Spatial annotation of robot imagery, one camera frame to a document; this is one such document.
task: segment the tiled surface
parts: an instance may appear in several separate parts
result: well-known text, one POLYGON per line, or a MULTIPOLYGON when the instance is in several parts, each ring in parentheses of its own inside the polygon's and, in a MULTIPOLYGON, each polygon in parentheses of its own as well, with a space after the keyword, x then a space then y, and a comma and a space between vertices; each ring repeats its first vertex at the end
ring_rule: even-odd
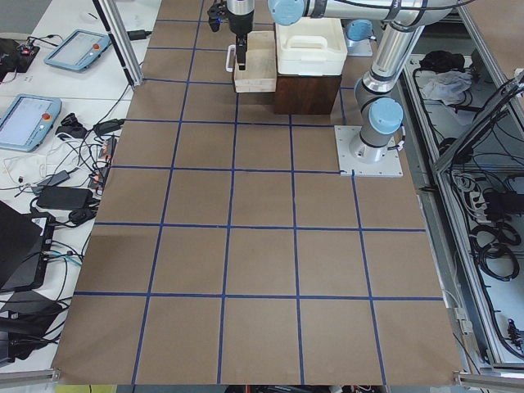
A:
POLYGON ((162 3, 55 365, 70 383, 449 383, 408 168, 338 174, 332 125, 361 124, 369 59, 331 115, 275 115, 273 94, 234 93, 210 4, 162 3))

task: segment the blue joint cap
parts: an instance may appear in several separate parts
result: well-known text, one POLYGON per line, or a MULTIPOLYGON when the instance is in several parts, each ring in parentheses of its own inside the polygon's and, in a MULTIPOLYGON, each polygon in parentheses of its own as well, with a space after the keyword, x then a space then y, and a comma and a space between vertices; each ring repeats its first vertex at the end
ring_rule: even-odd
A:
POLYGON ((269 0, 273 20, 282 26, 293 25, 304 15, 304 0, 269 0))
POLYGON ((378 133, 390 135, 402 124, 404 111, 392 98, 379 98, 369 108, 369 123, 378 133))
POLYGON ((346 37, 351 41, 362 41, 373 35, 373 25, 370 20, 357 19, 346 26, 346 37))

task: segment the yellow object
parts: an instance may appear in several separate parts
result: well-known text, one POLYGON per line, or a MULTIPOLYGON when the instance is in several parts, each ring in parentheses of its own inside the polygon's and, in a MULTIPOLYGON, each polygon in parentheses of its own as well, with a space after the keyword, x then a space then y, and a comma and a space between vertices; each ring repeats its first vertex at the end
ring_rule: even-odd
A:
POLYGON ((116 393, 116 385, 57 385, 55 393, 116 393))

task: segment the white cloth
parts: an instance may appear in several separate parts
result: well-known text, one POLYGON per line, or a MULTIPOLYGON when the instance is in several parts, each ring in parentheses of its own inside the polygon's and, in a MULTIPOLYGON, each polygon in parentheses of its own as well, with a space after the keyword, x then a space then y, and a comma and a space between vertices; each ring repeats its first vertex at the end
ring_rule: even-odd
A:
POLYGON ((445 105, 464 101, 464 93, 472 85, 472 76, 460 71, 435 75, 422 88, 422 96, 428 100, 444 102, 445 105))

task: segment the blue tablet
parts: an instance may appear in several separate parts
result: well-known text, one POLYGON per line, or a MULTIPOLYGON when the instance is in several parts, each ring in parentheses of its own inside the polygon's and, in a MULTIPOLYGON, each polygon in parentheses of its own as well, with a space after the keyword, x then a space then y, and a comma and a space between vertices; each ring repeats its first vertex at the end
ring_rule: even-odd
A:
POLYGON ((32 151, 60 114, 58 98, 19 94, 0 120, 0 148, 32 151))
POLYGON ((43 62, 66 70, 81 71, 100 57, 110 44, 107 35, 77 29, 43 62))

